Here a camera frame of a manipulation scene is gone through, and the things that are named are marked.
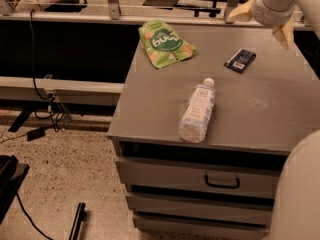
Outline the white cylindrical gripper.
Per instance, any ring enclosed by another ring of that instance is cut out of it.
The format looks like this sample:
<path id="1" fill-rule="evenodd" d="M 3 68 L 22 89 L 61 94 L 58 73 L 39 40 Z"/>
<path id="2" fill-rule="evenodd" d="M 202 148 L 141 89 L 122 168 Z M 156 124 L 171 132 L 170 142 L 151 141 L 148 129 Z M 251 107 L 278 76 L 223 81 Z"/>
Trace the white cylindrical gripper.
<path id="1" fill-rule="evenodd" d="M 288 50 L 294 43 L 294 22 L 291 18 L 294 7 L 294 0 L 249 0 L 234 8 L 226 21 L 248 22 L 254 18 L 262 25 L 275 27 L 272 30 L 274 38 Z"/>

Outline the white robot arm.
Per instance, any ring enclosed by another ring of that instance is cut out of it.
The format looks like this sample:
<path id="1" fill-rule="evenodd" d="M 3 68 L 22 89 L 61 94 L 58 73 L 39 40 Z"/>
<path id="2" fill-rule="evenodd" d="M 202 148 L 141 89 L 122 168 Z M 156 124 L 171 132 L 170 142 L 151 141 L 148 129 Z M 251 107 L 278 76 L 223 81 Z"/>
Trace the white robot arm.
<path id="1" fill-rule="evenodd" d="M 271 26 L 284 47 L 293 41 L 291 16 L 299 7 L 320 38 L 320 0 L 250 0 L 227 20 L 256 20 Z M 262 240 L 320 240 L 320 131 L 302 139 L 289 154 L 276 189 L 269 232 Z"/>

